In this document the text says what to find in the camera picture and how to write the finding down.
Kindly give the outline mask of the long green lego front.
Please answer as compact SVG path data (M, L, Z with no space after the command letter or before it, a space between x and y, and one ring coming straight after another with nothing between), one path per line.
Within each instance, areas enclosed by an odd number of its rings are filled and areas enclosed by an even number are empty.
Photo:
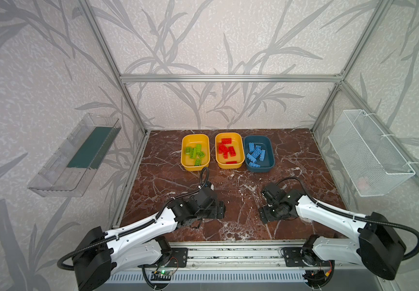
M200 155L201 152L202 152L202 145L201 144L196 144L196 146L192 148L191 158L192 159L199 159L201 157L201 155Z

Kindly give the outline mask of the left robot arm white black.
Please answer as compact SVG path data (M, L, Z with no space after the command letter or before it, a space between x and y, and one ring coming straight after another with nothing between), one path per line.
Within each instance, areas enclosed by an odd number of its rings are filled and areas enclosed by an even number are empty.
M91 229L77 248L57 261L75 274L80 291L93 291L129 268L162 266L173 251L165 235L205 219L222 219L226 206L211 186L170 199L156 214L127 226Z

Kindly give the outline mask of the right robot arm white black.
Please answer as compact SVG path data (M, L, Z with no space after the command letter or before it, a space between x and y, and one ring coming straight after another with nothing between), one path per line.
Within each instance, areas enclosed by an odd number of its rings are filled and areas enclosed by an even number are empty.
M299 252L308 266L339 261L363 266L384 280L393 280L401 263L419 254L419 231L392 223L380 213L348 212L315 199L305 187L286 192L279 183L264 186L262 195L266 206L259 208L259 213L264 224L302 218L343 235L311 235Z

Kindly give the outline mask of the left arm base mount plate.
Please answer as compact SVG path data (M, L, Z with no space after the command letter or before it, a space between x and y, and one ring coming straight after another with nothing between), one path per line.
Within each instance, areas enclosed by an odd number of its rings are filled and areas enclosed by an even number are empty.
M155 263L157 267L183 268L187 266L189 258L188 248L171 248L166 251Z

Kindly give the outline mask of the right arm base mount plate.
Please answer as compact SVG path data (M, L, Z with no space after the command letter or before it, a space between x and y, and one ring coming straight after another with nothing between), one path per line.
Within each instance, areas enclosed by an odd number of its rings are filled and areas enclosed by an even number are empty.
M321 260L313 251L300 246L284 247L280 251L287 267L330 269L334 263Z

